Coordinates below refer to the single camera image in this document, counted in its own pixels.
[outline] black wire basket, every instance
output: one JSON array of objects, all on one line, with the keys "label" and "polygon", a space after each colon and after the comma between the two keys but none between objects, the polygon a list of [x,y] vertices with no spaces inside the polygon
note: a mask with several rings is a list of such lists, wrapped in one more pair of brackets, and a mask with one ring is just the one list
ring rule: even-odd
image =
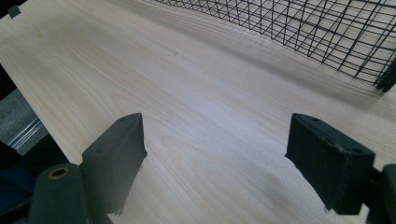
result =
[{"label": "black wire basket", "polygon": [[388,91],[396,82],[396,1],[156,0],[234,22]]}]

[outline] wood grain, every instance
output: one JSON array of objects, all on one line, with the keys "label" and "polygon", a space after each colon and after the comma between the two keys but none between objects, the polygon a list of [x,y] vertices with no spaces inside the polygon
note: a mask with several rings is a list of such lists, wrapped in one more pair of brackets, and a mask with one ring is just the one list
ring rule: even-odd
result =
[{"label": "wood grain", "polygon": [[292,113],[395,162],[396,92],[245,28],[131,0],[30,0],[0,20],[0,63],[71,162],[143,113],[148,157],[115,223],[362,223],[339,217],[284,157]]}]

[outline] wire mesh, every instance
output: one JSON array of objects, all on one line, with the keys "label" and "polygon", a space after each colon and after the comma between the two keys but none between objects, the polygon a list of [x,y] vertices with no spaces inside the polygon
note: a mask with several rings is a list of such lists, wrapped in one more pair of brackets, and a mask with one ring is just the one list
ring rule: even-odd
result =
[{"label": "wire mesh", "polygon": [[156,1],[244,26],[372,84],[395,58],[394,0]]}]

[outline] table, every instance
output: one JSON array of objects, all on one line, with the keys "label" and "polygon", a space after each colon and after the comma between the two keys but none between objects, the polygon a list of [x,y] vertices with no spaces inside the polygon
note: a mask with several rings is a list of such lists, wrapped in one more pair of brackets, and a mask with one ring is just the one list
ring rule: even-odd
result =
[{"label": "table", "polygon": [[66,157],[143,113],[148,157],[114,223],[362,223],[326,212],[284,155],[292,113],[396,162],[382,94],[227,21],[143,0],[30,0],[0,63]]}]

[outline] table surface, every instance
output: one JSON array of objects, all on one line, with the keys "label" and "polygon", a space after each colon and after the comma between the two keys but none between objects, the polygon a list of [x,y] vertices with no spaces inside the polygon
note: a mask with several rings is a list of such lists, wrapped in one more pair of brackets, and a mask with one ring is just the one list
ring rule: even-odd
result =
[{"label": "table surface", "polygon": [[0,63],[67,158],[142,112],[148,157],[115,223],[362,223],[327,212],[284,157],[292,113],[396,161],[396,91],[249,30],[154,1],[30,0]]}]

